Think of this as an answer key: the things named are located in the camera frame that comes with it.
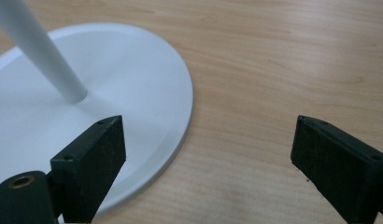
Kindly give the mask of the white lamp stand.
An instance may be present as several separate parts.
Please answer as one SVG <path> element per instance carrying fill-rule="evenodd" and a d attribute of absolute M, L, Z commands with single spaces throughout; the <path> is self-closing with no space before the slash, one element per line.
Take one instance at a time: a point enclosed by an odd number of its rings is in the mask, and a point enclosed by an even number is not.
<path fill-rule="evenodd" d="M 64 221 L 50 160 L 101 119 L 122 117 L 126 161 L 97 213 L 137 194 L 177 154 L 192 80 L 165 40 L 119 23 L 46 32 L 23 0 L 0 0 L 0 26 L 15 41 L 0 56 L 0 224 Z"/>

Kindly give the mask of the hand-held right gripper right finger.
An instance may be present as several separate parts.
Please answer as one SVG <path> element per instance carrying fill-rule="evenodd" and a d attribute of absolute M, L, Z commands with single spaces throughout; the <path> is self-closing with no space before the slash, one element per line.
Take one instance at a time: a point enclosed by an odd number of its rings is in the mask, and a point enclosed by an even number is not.
<path fill-rule="evenodd" d="M 383 153 L 331 123 L 300 116 L 291 162 L 347 224 L 383 215 Z"/>

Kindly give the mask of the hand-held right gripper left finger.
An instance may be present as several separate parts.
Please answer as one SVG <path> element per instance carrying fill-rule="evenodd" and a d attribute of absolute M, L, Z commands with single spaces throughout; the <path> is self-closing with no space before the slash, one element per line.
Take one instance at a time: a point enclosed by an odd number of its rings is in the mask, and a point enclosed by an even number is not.
<path fill-rule="evenodd" d="M 50 160 L 50 183 L 66 223 L 92 222 L 125 161 L 121 116 L 95 122 Z"/>

